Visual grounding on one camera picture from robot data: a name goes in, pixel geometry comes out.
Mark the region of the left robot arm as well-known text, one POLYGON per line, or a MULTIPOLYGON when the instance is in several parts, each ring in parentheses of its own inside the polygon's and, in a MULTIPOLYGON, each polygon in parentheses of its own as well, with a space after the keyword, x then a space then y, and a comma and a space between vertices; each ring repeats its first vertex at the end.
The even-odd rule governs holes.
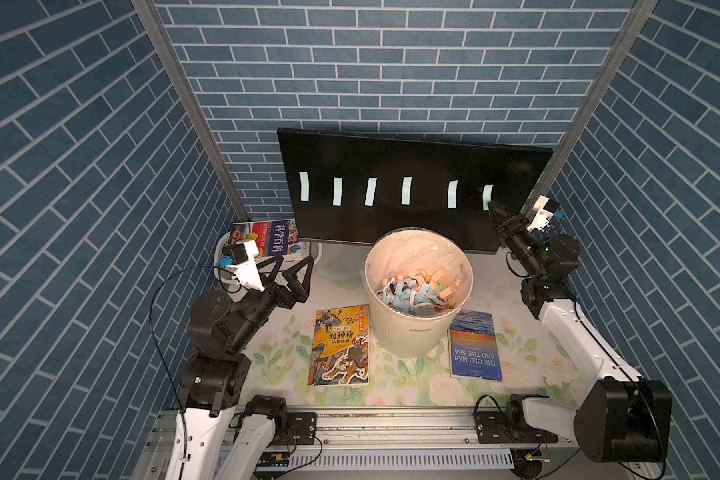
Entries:
POLYGON ((190 308, 187 334, 193 353, 173 389, 178 407, 169 479, 251 479, 273 444, 296 451, 315 440, 313 414, 291 423, 284 398, 255 395, 238 405, 251 360, 244 350, 277 308, 291 309, 310 294, 314 267, 306 257, 288 268, 273 257, 255 264, 240 300, 220 288, 190 308))

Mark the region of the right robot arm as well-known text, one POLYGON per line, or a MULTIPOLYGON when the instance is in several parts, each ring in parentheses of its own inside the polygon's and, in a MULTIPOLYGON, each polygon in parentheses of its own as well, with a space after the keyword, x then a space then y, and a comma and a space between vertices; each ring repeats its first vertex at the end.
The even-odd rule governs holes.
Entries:
POLYGON ((568 277, 579 265, 580 244, 566 234, 546 240, 535 230, 555 214, 543 199, 534 219, 490 201, 495 234, 523 267, 521 297, 532 316, 560 342, 588 393, 578 407, 539 395, 513 395, 505 408, 512 433, 546 431, 575 442, 596 463, 663 463, 668 454, 673 396, 628 364, 579 308, 568 277))

